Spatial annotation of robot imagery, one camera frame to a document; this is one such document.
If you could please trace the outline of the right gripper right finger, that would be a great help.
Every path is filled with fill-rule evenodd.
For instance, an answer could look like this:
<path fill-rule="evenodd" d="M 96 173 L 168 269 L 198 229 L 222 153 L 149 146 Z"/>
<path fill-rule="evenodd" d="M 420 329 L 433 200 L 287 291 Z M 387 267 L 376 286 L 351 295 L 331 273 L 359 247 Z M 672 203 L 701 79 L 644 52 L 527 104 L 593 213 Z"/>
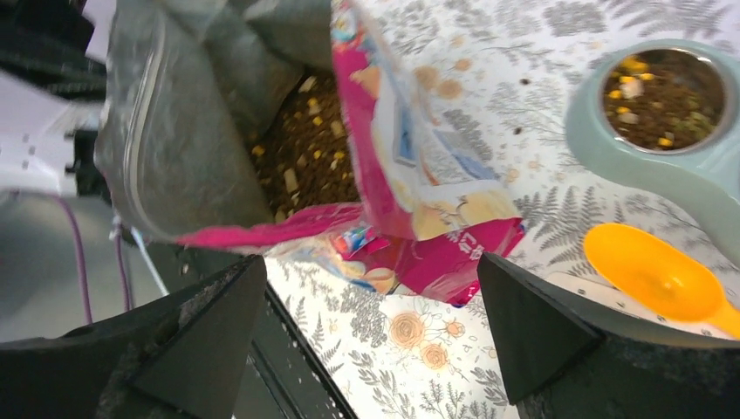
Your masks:
<path fill-rule="evenodd" d="M 616 311 L 494 254 L 477 272 L 521 417 L 738 417 L 737 342 Z"/>

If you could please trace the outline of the pink pet food bag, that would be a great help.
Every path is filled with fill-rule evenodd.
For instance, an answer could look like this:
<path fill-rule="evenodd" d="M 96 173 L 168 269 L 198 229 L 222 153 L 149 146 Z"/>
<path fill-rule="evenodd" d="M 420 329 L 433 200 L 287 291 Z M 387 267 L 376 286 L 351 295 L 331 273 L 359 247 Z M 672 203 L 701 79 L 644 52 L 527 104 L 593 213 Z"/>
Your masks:
<path fill-rule="evenodd" d="M 454 306 L 523 237 L 357 1 L 119 1 L 106 69 L 94 161 L 147 237 Z"/>

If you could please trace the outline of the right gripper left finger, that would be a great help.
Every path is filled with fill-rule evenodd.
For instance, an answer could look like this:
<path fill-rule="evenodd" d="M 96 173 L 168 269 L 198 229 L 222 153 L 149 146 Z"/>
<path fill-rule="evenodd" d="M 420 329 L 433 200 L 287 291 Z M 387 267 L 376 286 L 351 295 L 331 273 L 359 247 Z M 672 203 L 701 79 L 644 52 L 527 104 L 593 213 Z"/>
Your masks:
<path fill-rule="evenodd" d="M 231 417 L 266 279 L 246 257 L 55 339 L 4 342 L 2 417 Z"/>

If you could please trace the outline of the orange plastic scoop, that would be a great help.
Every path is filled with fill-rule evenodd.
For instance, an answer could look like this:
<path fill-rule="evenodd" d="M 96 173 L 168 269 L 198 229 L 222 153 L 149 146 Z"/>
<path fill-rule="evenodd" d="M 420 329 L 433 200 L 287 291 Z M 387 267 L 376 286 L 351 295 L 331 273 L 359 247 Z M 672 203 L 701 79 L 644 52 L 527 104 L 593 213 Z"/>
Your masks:
<path fill-rule="evenodd" d="M 739 310 L 719 279 L 671 244 L 630 225 L 603 223 L 586 233 L 583 251 L 601 277 L 652 312 L 739 337 Z"/>

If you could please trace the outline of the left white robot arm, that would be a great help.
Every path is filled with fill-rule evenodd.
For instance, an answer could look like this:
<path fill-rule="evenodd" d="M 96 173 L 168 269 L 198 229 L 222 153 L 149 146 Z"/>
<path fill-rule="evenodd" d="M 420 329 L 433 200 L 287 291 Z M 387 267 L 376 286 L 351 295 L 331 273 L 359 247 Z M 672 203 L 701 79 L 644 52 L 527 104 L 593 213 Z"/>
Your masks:
<path fill-rule="evenodd" d="M 1 3 L 1 190 L 106 196 L 93 162 L 114 1 Z"/>

